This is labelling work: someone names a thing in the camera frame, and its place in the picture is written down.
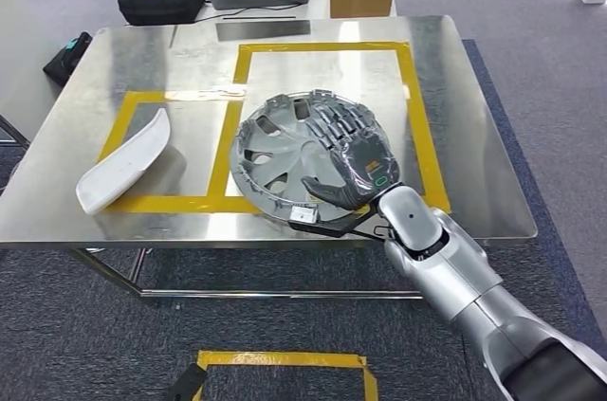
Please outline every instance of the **metal table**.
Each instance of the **metal table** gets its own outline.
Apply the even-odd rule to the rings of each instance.
[[[137,284],[143,249],[128,276],[85,249],[335,247],[333,239],[254,213],[239,197],[227,165],[239,120],[276,94],[313,88],[371,108],[404,181],[431,205],[449,209],[476,239],[537,233],[449,17],[318,20],[310,22],[308,34],[258,39],[273,27],[285,34],[279,25],[284,22],[267,24],[248,24],[242,39],[225,42],[218,40],[223,39],[220,24],[100,31],[2,195],[0,247],[68,249],[140,297],[418,298],[417,292],[143,289]],[[205,92],[233,82],[246,87],[243,100]],[[159,106],[170,116],[170,146],[109,210],[85,215],[75,193],[78,180]],[[375,217],[362,230],[377,224]],[[350,238],[353,245],[365,243]]]

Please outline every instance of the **black object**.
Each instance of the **black object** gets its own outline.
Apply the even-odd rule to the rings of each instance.
[[[304,176],[301,182],[309,193],[342,209],[359,210],[399,181],[398,163],[387,144],[356,108],[337,105],[316,110],[328,131],[314,118],[306,124],[329,153],[346,185],[323,185]]]
[[[599,401],[607,386],[559,342],[515,368],[504,386],[517,401]]]
[[[131,25],[191,24],[205,0],[118,0],[120,12]]]
[[[90,34],[82,31],[80,36],[60,50],[42,70],[59,86],[65,86],[92,40]]]
[[[162,401],[191,401],[207,380],[207,373],[192,363],[173,384]]]

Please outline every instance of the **yellow taped square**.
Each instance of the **yellow taped square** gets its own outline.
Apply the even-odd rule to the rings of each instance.
[[[360,42],[360,43],[292,43],[292,44],[245,44],[240,45],[233,82],[248,81],[251,63],[256,52],[328,52],[345,50],[392,50],[399,64],[402,83],[408,87],[409,99],[407,115],[411,130],[415,152],[420,166],[423,199],[430,207],[450,212],[447,192],[436,155],[434,143],[420,84],[415,74],[411,49],[407,43]],[[109,155],[119,147],[131,124],[135,109],[140,103],[168,102],[163,92],[128,92],[118,112],[114,126],[103,145],[99,159]],[[167,196],[143,195],[122,196],[108,207],[110,211],[132,213],[259,213],[247,199],[241,196],[226,196],[230,176],[230,147],[241,120],[242,101],[231,100],[227,104],[207,195]]]
[[[315,366],[361,369],[365,401],[377,401],[377,381],[366,366],[366,357],[355,354],[321,354],[309,352],[210,352],[199,351],[196,362],[207,371],[211,365]],[[202,401],[202,389],[193,401]]]

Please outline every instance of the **yellow tape marking on floor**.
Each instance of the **yellow tape marking on floor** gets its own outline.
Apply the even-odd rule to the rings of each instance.
[[[366,358],[356,354],[322,354],[310,352],[211,352],[199,351],[197,364],[205,371],[211,365],[247,366],[316,366],[325,368],[359,368],[363,372],[365,401],[378,401],[377,381],[366,366]],[[193,401],[201,401],[202,389]]]

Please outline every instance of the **metal frame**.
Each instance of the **metal frame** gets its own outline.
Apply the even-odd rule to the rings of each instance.
[[[106,280],[126,290],[141,301],[156,305],[155,299],[343,299],[343,300],[422,300],[414,290],[197,290],[197,289],[144,289],[139,284],[148,248],[140,248],[128,276],[100,261],[86,249],[70,249],[72,256],[92,268]]]
[[[29,148],[29,140],[2,115],[0,115],[0,129],[13,137],[13,140],[0,140],[2,147],[23,147],[25,150]]]

